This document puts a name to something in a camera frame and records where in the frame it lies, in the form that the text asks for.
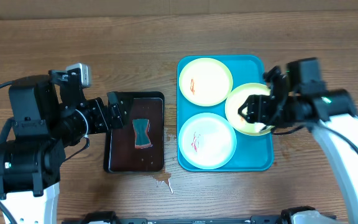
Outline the teal orange sponge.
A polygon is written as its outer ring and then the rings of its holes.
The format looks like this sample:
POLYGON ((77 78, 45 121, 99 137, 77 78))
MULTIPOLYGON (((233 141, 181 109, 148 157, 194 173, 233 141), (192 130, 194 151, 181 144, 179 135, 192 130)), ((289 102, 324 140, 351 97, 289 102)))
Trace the teal orange sponge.
POLYGON ((132 125, 135 134, 135 148, 145 149, 151 147, 152 143, 149 138, 150 121, 148 119, 134 119, 132 125))

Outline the light blue plate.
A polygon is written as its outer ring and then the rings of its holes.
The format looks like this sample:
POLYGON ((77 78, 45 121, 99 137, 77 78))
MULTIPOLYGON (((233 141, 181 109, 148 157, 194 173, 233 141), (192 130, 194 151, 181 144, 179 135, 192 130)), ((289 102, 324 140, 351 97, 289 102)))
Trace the light blue plate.
POLYGON ((234 128, 222 116, 199 113, 185 121, 178 134, 180 154, 192 166, 215 170, 226 165, 236 151, 234 128))

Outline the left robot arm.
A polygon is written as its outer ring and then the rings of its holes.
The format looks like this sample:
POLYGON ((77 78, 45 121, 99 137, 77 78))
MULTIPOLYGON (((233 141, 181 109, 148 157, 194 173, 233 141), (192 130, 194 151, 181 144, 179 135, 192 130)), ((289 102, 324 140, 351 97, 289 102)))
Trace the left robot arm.
POLYGON ((75 72, 51 71, 9 82, 13 116, 0 133, 0 209, 6 223, 55 223, 65 149, 123 128, 133 97, 87 100, 75 72))

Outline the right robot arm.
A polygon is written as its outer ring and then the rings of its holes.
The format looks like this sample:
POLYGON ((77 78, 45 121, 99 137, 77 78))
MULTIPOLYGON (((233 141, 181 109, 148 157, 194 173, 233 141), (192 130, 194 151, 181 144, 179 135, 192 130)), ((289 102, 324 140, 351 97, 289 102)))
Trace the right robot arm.
POLYGON ((264 73, 269 95, 250 95, 237 113, 248 123, 307 128, 322 148, 345 201, 349 223, 358 223, 358 112, 344 89, 328 90, 317 58, 264 73))

